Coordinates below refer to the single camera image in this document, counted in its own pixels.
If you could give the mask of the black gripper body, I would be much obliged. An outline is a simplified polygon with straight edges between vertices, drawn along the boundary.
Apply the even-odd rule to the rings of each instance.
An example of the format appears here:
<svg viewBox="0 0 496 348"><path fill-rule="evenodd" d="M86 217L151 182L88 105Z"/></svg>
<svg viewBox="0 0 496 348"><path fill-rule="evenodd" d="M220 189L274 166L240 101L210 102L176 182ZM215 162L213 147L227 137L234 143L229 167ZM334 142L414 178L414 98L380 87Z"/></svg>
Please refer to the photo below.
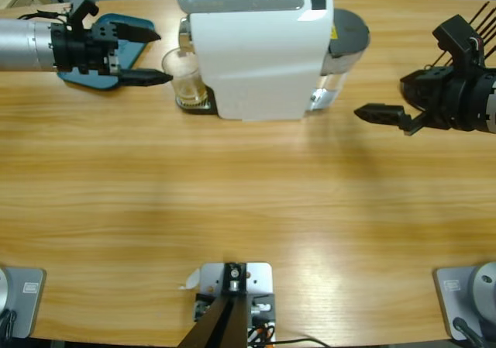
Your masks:
<svg viewBox="0 0 496 348"><path fill-rule="evenodd" d="M77 68L80 74L97 71L100 75L118 75L119 40L113 23L95 23L83 30L52 23L50 34L54 65L59 72Z"/></svg>
<svg viewBox="0 0 496 348"><path fill-rule="evenodd" d="M433 95L428 98L425 125L434 129L488 131L489 69L477 67L467 78L459 78L452 67L431 67Z"/></svg>

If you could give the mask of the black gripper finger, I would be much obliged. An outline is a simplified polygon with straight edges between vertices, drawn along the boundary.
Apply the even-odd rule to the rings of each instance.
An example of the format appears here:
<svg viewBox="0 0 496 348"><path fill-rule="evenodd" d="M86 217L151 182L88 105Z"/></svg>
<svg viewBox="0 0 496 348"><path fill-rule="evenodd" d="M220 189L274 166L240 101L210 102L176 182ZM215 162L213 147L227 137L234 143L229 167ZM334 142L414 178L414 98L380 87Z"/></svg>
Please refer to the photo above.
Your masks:
<svg viewBox="0 0 496 348"><path fill-rule="evenodd" d="M160 35L153 29L122 22L95 23L92 26L92 40L100 44L113 44L117 40L149 43L160 39Z"/></svg>
<svg viewBox="0 0 496 348"><path fill-rule="evenodd" d="M122 86L149 87L166 84L173 76L156 69L121 69L117 75Z"/></svg>
<svg viewBox="0 0 496 348"><path fill-rule="evenodd" d="M406 136L412 136L430 122L427 113L412 118L401 105L368 103L354 110L354 114L368 123L396 126Z"/></svg>
<svg viewBox="0 0 496 348"><path fill-rule="evenodd" d="M405 100L436 98L451 76L451 66L430 67L414 71L400 79L401 94Z"/></svg>

